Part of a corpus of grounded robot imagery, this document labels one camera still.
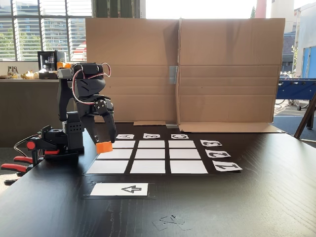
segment white card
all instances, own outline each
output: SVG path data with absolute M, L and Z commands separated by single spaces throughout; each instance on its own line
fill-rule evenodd
M 164 159 L 164 149 L 138 149 L 135 159 Z
M 138 148 L 164 148 L 164 141 L 139 141 Z
M 205 147 L 218 147 L 221 146 L 222 144 L 218 141 L 207 141 L 207 140 L 200 140 L 202 145 Z
M 129 159 L 133 149 L 113 149 L 111 152 L 101 153 L 97 159 Z
M 233 162 L 220 162 L 214 161 L 215 169 L 218 171 L 233 171 L 233 170 L 242 170 L 236 163 Z
M 169 148 L 195 148 L 193 141 L 184 141 L 184 140 L 172 140 L 169 141 Z
M 160 138 L 159 134 L 144 133 L 144 139 Z
M 131 174 L 165 174 L 164 160 L 134 160 Z
M 170 159 L 201 159 L 196 149 L 170 149 Z
M 189 137 L 186 134 L 172 134 L 172 139 L 188 139 Z
M 206 154 L 210 158 L 225 158 L 225 157 L 230 157 L 230 155 L 227 152 L 224 151 L 210 151 L 210 150 L 205 150 Z
M 135 141 L 115 141 L 112 143 L 113 148 L 133 148 Z
M 128 160 L 96 160 L 87 174 L 124 174 Z
M 202 160 L 171 160 L 172 174 L 207 174 Z
M 148 183 L 97 183 L 91 196 L 147 196 Z
M 133 139 L 134 134 L 119 134 L 117 139 Z

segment packing tape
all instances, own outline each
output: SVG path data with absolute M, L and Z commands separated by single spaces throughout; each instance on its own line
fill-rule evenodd
M 177 75 L 178 66 L 169 66 L 169 83 L 176 84 L 176 75 Z

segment cardboard backdrop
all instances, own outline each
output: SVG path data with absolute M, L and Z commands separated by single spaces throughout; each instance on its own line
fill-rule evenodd
M 111 97 L 115 121 L 273 132 L 267 123 L 273 121 L 284 25 L 284 19 L 89 18 L 87 60 L 112 67 L 101 93 Z
M 115 121 L 176 121 L 169 69 L 178 65 L 178 30 L 178 20 L 86 19 L 88 62 L 112 68 L 101 93 L 111 98 Z

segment black table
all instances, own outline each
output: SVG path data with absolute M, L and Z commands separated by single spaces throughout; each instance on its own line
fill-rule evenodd
M 169 140 L 178 129 L 117 124 L 118 133 L 158 133 Z M 85 134 L 78 165 L 43 161 L 0 196 L 1 237 L 314 237 L 316 150 L 285 133 L 189 133 L 217 140 L 241 172 L 207 175 L 86 175 L 96 157 Z M 91 198 L 95 182 L 150 183 L 154 198 Z M 177 225 L 158 231 L 152 221 L 175 214 Z

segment window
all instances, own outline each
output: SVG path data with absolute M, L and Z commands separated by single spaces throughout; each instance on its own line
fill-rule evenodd
M 40 27 L 38 18 L 17 19 L 17 58 L 19 61 L 37 61 L 40 45 Z
M 15 60 L 15 47 L 13 39 L 12 19 L 1 19 L 2 28 L 0 28 L 0 61 Z
M 44 50 L 58 50 L 68 56 L 67 28 L 65 18 L 44 18 Z
M 0 61 L 37 61 L 42 50 L 86 61 L 85 18 L 91 15 L 91 0 L 0 0 Z

